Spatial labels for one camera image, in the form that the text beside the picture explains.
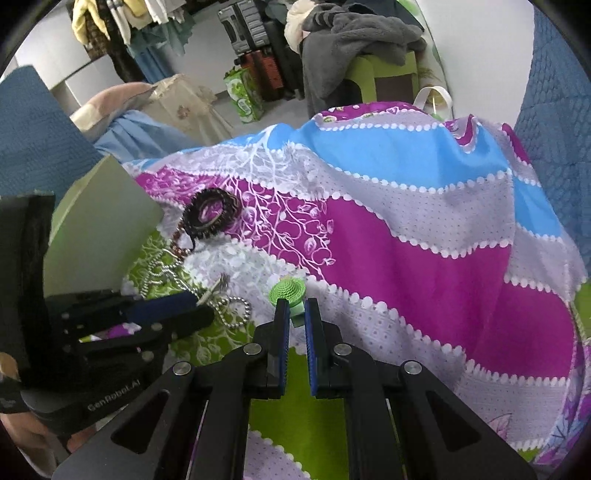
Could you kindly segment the person left hand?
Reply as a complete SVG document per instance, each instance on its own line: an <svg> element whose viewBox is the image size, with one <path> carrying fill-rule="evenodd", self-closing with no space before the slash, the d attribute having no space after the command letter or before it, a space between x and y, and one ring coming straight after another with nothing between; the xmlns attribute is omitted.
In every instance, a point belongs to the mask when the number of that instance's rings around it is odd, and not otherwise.
<svg viewBox="0 0 591 480"><path fill-rule="evenodd" d="M7 353L1 352L1 377L7 376L11 379L18 378L18 366L16 360ZM14 414L1 413L1 422L13 443L32 461L32 466L37 468L39 473L50 473L50 466L55 463L49 460L52 454L54 441L58 438L51 433L32 413L22 412ZM91 425L84 430L71 435L67 439L66 450L73 453L88 441L97 429Z"/></svg>

